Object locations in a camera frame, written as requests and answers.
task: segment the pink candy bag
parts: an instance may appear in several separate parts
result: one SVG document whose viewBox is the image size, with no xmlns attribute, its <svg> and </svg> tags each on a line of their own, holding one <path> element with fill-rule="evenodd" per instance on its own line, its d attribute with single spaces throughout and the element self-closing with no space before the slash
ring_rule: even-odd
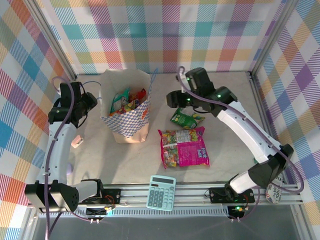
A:
<svg viewBox="0 0 320 240">
<path fill-rule="evenodd" d="M 203 126 L 188 130 L 161 131 L 161 159 L 163 166 L 176 167 L 207 165 L 210 166 L 209 156 L 203 134 Z"/>
</svg>

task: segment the gift bag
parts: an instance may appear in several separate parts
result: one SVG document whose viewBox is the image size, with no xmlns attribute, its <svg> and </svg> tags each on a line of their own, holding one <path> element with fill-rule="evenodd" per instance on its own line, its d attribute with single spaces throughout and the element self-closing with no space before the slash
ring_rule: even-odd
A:
<svg viewBox="0 0 320 240">
<path fill-rule="evenodd" d="M 152 77 L 138 69 L 108 69 L 100 75 L 101 119 L 111 129 L 117 143 L 141 143 L 147 138 L 149 131 L 150 99 L 152 83 L 158 69 Z M 147 99 L 136 109 L 123 114 L 109 116 L 113 99 L 126 88 L 137 93 L 147 90 Z"/>
</svg>

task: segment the plaid backdrop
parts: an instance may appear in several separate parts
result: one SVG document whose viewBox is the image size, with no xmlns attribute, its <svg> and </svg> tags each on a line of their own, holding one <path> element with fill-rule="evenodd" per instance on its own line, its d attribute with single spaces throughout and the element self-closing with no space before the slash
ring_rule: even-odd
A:
<svg viewBox="0 0 320 240">
<path fill-rule="evenodd" d="M 320 239 L 320 1 L 300 0 L 258 73 L 272 130 L 294 146 L 302 199 Z M 295 181 L 295 173 L 290 174 Z"/>
<path fill-rule="evenodd" d="M 253 67 L 286 0 L 37 0 L 74 70 Z"/>
<path fill-rule="evenodd" d="M 0 240 L 18 238 L 48 141 L 54 76 L 67 77 L 23 0 L 0 1 Z"/>
</svg>

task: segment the bag handle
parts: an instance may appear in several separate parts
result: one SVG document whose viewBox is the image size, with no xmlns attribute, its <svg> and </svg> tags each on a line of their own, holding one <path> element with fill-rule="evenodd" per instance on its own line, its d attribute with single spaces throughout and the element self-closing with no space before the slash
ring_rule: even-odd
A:
<svg viewBox="0 0 320 240">
<path fill-rule="evenodd" d="M 152 73 L 151 82 L 150 82 L 150 86 L 149 86 L 149 90 L 148 90 L 148 96 L 150 95 L 151 87 L 152 87 L 152 84 L 154 83 L 154 81 L 156 79 L 157 74 L 158 74 L 158 68 L 156 68 Z"/>
</svg>

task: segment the paper bag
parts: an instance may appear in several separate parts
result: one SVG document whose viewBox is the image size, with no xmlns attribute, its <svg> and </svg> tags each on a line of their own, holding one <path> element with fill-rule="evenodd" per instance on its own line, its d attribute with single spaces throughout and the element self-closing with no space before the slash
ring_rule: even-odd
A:
<svg viewBox="0 0 320 240">
<path fill-rule="evenodd" d="M 117 143 L 141 143 L 149 131 L 150 99 L 156 69 L 150 75 L 138 69 L 108 69 L 100 75 L 101 119 L 111 129 Z M 136 93 L 147 90 L 147 99 L 136 109 L 123 114 L 109 116 L 113 99 L 126 88 Z"/>
</svg>

